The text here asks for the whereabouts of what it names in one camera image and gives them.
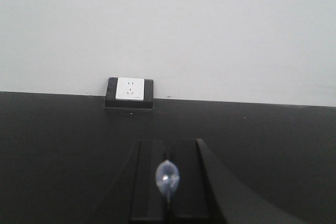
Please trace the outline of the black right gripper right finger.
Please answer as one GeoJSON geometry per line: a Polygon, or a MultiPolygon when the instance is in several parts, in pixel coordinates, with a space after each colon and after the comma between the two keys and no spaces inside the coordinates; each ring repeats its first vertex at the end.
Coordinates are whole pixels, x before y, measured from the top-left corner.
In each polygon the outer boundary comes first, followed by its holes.
{"type": "Polygon", "coordinates": [[[177,141],[172,157],[180,184],[172,199],[170,223],[297,222],[241,183],[203,140],[177,141]]]}

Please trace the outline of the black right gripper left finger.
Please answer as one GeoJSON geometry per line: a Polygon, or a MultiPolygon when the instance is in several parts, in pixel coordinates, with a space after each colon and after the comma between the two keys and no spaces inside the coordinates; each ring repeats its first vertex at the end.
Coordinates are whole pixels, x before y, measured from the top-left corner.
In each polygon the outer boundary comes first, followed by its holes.
{"type": "Polygon", "coordinates": [[[165,203],[155,182],[164,161],[162,141],[141,140],[92,213],[92,223],[165,223],[165,203]]]}

